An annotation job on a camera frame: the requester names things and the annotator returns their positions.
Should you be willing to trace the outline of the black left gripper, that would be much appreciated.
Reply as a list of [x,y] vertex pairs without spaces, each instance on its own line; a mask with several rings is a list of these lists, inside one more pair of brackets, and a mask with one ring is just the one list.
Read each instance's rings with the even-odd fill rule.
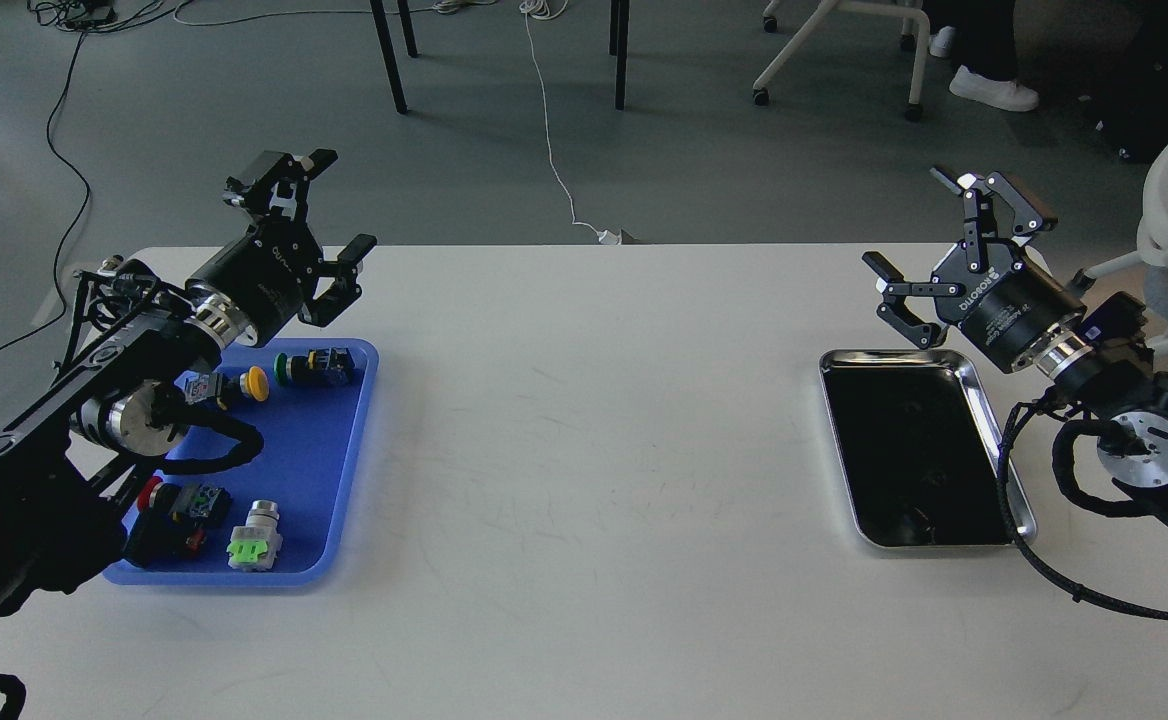
[[244,237],[186,281],[196,318],[220,345],[267,345],[293,318],[328,327],[363,293],[359,274],[378,238],[357,234],[327,261],[310,231],[310,184],[336,161],[333,148],[265,151],[225,179],[224,205],[245,212],[250,223]]

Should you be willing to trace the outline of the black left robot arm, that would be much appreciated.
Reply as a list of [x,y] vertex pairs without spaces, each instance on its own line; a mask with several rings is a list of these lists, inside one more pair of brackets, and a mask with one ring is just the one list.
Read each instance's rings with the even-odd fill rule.
[[[359,234],[325,259],[308,191],[338,152],[263,152],[223,199],[250,223],[183,286],[137,259],[82,274],[67,356],[48,392],[0,425],[0,618],[34,591],[76,591],[121,559],[121,518],[155,471],[206,475],[263,451],[259,430],[187,404],[176,379],[217,368],[227,346],[272,340],[299,319],[329,325],[361,293]],[[26,701],[0,674],[2,719]]]

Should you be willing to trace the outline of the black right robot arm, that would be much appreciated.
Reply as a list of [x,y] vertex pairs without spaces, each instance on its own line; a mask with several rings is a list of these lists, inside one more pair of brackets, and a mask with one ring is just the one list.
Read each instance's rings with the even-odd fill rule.
[[1029,241],[1058,219],[1010,176],[930,172],[962,200],[962,236],[927,281],[908,281],[881,252],[863,259],[878,277],[877,314],[917,348],[958,328],[1000,372],[1033,366],[1049,379],[1044,395],[1013,407],[1001,432],[994,475],[1004,521],[1011,448],[1029,420],[1052,416],[1061,496],[1104,518],[1168,528],[1168,372],[1155,369],[1145,342],[1142,302],[1120,292],[1089,311],[1086,281],[1061,284],[1029,258]]

